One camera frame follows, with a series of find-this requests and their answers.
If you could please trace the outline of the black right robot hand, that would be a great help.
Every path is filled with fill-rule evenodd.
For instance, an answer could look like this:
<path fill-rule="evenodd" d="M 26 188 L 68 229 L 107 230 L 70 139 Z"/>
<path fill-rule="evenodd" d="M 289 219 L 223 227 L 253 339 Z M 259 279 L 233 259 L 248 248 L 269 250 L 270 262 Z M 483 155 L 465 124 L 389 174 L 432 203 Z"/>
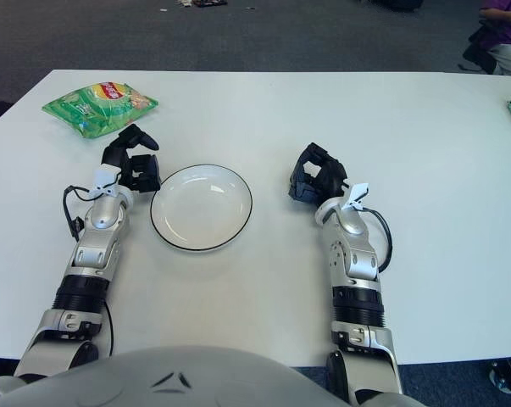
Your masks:
<path fill-rule="evenodd" d="M 319 166 L 316 176 L 305 171 L 306 163 Z M 348 188 L 346 179 L 344 166 L 322 147 L 311 142 L 299 156 L 290 175 L 288 195 L 293 200 L 320 206 L 327 199 L 344 194 L 342 188 Z"/>

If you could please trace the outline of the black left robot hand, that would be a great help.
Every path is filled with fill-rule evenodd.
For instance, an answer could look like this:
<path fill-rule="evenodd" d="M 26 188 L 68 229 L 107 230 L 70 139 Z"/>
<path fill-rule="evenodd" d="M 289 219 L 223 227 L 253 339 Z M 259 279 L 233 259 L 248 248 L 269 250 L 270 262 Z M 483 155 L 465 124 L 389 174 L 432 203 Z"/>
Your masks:
<path fill-rule="evenodd" d="M 108 164 L 119 175 L 114 180 L 122 187 L 136 192 L 156 192 L 161 187 L 158 160 L 155 154 L 130 156 L 128 149 L 141 145 L 158 151 L 158 143 L 137 125 L 131 124 L 121 131 L 103 151 L 101 164 Z"/>

